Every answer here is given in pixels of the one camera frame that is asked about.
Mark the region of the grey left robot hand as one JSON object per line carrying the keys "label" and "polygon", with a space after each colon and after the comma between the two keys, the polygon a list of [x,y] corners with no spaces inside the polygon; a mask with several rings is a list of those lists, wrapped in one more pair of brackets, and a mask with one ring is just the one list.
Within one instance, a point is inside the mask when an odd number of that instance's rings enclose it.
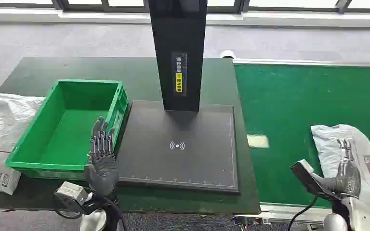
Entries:
{"label": "grey left robot hand", "polygon": [[100,116],[91,132],[90,149],[83,174],[85,181],[98,195],[107,197],[114,191],[119,180],[116,156],[114,155],[114,128]]}

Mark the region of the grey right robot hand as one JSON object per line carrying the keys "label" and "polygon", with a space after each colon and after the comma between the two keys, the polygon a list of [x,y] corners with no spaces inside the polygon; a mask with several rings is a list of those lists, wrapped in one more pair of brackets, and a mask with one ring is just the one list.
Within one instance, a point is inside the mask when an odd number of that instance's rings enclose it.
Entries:
{"label": "grey right robot hand", "polygon": [[352,145],[348,139],[337,139],[341,159],[335,177],[323,178],[313,174],[319,185],[329,191],[358,198],[361,192],[361,175],[355,164]]}

